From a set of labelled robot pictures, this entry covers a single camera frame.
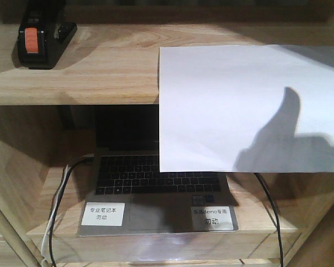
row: wooden cabinet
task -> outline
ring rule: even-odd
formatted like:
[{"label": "wooden cabinet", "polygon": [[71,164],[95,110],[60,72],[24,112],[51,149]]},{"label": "wooden cabinet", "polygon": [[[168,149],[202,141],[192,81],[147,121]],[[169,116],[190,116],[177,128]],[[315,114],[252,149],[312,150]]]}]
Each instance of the wooden cabinet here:
[{"label": "wooden cabinet", "polygon": [[[6,236],[16,240],[7,242],[30,267],[42,260],[39,248],[62,168],[95,148],[93,131],[63,129],[58,105],[158,103],[161,46],[334,45],[334,1],[304,7],[68,6],[67,20],[77,22],[78,31],[59,63],[27,70],[17,64],[14,48],[20,14],[10,5],[7,10],[12,16],[0,13],[6,20],[0,21],[0,213],[12,227]],[[74,171],[57,217],[53,249],[65,266],[278,266],[272,212],[251,174],[226,176],[237,232],[80,238],[89,173],[89,166]],[[280,210],[288,263],[334,203],[334,174],[265,178]],[[1,251],[5,259],[12,255]]]}]

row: orange switch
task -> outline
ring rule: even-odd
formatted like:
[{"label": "orange switch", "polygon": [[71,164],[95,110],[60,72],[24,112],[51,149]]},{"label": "orange switch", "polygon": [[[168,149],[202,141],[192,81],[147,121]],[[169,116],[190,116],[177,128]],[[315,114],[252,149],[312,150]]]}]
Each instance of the orange switch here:
[{"label": "orange switch", "polygon": [[38,38],[36,28],[24,29],[24,46],[27,53],[38,53]]}]

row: laptop screen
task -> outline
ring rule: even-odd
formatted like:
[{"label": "laptop screen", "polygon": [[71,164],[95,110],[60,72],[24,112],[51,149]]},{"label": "laptop screen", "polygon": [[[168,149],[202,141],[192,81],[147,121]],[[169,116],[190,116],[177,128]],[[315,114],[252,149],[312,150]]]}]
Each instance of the laptop screen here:
[{"label": "laptop screen", "polygon": [[110,150],[158,149],[158,105],[95,106],[94,113],[98,147]]}]

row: laptop trackpad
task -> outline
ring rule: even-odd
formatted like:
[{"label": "laptop trackpad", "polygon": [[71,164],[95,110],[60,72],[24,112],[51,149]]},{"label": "laptop trackpad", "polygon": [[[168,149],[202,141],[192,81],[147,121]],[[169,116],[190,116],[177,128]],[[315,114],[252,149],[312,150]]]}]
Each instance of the laptop trackpad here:
[{"label": "laptop trackpad", "polygon": [[181,195],[141,195],[131,198],[130,230],[181,231],[191,227],[190,200]]}]

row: white paper sheet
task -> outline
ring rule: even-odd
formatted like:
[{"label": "white paper sheet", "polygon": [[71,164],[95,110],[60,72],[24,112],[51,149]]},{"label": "white paper sheet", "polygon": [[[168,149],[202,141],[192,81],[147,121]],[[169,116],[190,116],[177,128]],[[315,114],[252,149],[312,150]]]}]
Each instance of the white paper sheet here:
[{"label": "white paper sheet", "polygon": [[160,170],[334,172],[334,47],[160,49]]}]

